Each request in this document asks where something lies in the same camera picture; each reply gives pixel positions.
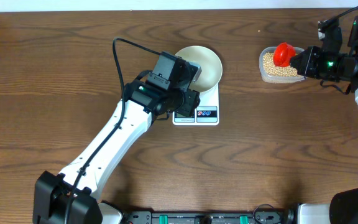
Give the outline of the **red plastic measuring scoop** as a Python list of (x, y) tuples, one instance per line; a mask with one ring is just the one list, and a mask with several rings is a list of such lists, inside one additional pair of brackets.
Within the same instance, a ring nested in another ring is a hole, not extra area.
[(288, 67), (290, 65), (290, 59), (296, 55), (295, 48), (283, 42), (277, 46), (273, 53), (273, 64), (276, 67)]

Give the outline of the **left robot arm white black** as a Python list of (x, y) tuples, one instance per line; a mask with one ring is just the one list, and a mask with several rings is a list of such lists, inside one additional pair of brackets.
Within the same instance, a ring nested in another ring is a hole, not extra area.
[(99, 198), (107, 180), (133, 143), (158, 116), (194, 114), (200, 94), (190, 88), (201, 66), (162, 52), (153, 70), (124, 86), (113, 115), (88, 147), (59, 174), (45, 171), (35, 183), (34, 223), (112, 223), (122, 213)]

